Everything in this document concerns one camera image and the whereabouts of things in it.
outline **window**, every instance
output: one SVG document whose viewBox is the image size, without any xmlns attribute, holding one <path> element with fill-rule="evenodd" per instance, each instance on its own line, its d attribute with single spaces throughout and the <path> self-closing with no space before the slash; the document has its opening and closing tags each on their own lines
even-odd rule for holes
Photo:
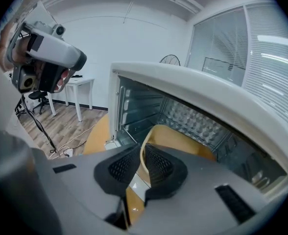
<svg viewBox="0 0 288 235">
<path fill-rule="evenodd" d="M 251 35 L 245 89 L 288 123 L 288 19 L 273 3 L 247 6 Z"/>
<path fill-rule="evenodd" d="M 225 12 L 194 26 L 188 67 L 241 86 L 247 45 L 244 9 Z"/>
</svg>

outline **wooden floor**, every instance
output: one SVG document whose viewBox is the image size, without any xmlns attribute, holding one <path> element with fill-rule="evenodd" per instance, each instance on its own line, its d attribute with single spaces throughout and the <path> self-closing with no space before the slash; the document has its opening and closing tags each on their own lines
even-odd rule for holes
<svg viewBox="0 0 288 235">
<path fill-rule="evenodd" d="M 40 121 L 57 148 L 63 146 L 65 143 L 80 135 L 85 130 L 91 128 L 101 119 L 102 116 L 107 113 L 107 111 L 94 109 L 90 110 L 88 108 L 81 107 L 82 122 L 79 122 L 77 119 L 75 106 L 66 106 L 65 104 L 54 103 L 54 108 L 56 111 L 56 116 L 51 114 L 50 107 L 47 105 L 42 109 L 41 115 L 38 113 L 38 109 L 35 109 L 35 117 Z M 47 157 L 49 157 L 49 151 L 52 150 L 52 147 L 44 134 L 36 127 L 33 119 L 29 115 L 23 114 L 20 117 L 20 122 L 39 148 L 45 152 Z M 86 141 L 90 132 L 91 130 L 85 132 L 83 135 L 76 138 L 66 146 L 69 148 L 79 146 Z M 75 149 L 73 151 L 73 155 L 76 156 L 81 154 L 83 152 L 84 145 Z"/>
</svg>

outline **black chair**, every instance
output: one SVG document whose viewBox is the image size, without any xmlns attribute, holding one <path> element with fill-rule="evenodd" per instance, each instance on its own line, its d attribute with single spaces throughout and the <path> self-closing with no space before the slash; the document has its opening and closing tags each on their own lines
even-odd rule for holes
<svg viewBox="0 0 288 235">
<path fill-rule="evenodd" d="M 32 112 L 34 113 L 34 109 L 40 107 L 40 114 L 42 114 L 42 108 L 45 105 L 49 104 L 49 100 L 45 97 L 47 96 L 47 92 L 42 92 L 42 91 L 36 91 L 31 93 L 28 97 L 32 100 L 37 100 L 40 102 L 38 105 L 36 105 L 33 109 Z"/>
<path fill-rule="evenodd" d="M 18 119 L 20 119 L 20 116 L 23 114 L 26 114 L 25 109 L 22 109 L 22 100 L 20 99 L 16 108 L 15 108 L 15 112 L 16 112 L 16 116 L 18 117 Z"/>
</svg>

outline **white table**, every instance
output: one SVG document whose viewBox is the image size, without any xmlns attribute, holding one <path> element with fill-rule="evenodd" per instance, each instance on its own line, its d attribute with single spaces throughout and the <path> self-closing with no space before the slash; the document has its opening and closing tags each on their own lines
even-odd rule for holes
<svg viewBox="0 0 288 235">
<path fill-rule="evenodd" d="M 86 78 L 86 77 L 78 77 L 78 78 L 70 78 L 69 82 L 66 84 L 64 90 L 66 94 L 66 105 L 68 106 L 68 87 L 73 87 L 73 94 L 74 94 L 74 102 L 76 108 L 76 114 L 79 121 L 82 121 L 82 115 L 80 110 L 79 98 L 78 98 L 78 87 L 82 84 L 90 83 L 90 92 L 89 92 L 89 106 L 90 110 L 92 107 L 92 87 L 93 87 L 93 78 Z"/>
<path fill-rule="evenodd" d="M 47 97 L 48 97 L 48 101 L 49 101 L 49 106 L 50 106 L 51 112 L 55 116 L 56 112 L 55 112 L 54 104 L 52 103 L 51 94 L 49 92 L 47 92 Z"/>
</svg>

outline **fan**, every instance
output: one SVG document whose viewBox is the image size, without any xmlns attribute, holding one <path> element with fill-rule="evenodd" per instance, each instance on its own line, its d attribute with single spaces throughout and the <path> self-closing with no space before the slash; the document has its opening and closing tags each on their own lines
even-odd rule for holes
<svg viewBox="0 0 288 235">
<path fill-rule="evenodd" d="M 181 66 L 179 59 L 178 59 L 177 56 L 175 56 L 175 55 L 165 56 L 165 57 L 160 61 L 160 63 Z"/>
</svg>

